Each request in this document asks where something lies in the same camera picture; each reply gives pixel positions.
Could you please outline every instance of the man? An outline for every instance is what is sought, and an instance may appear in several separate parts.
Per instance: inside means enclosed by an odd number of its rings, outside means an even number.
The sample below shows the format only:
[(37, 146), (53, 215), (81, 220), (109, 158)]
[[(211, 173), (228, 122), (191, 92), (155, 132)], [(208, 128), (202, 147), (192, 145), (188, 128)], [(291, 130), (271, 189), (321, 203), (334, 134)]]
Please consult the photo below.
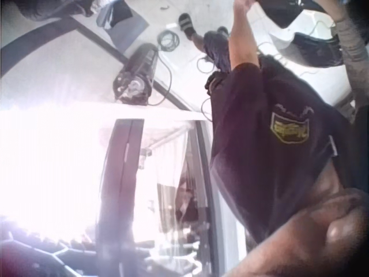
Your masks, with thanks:
[[(336, 22), (361, 120), (355, 126), (365, 125), (368, 58), (363, 43), (337, 0), (317, 2)], [(252, 4), (235, 1), (228, 44), (231, 73), (222, 83), (210, 84), (212, 180), (259, 244), (229, 276), (335, 274), (367, 235), (368, 198), (352, 189), (368, 186), (367, 168), (356, 164), (365, 158), (352, 147), (361, 141), (362, 149), (367, 137), (355, 136), (347, 120), (288, 70), (270, 59), (269, 66), (260, 66), (264, 61), (259, 61), (246, 18)], [(217, 65), (206, 41), (205, 36), (204, 50)]]

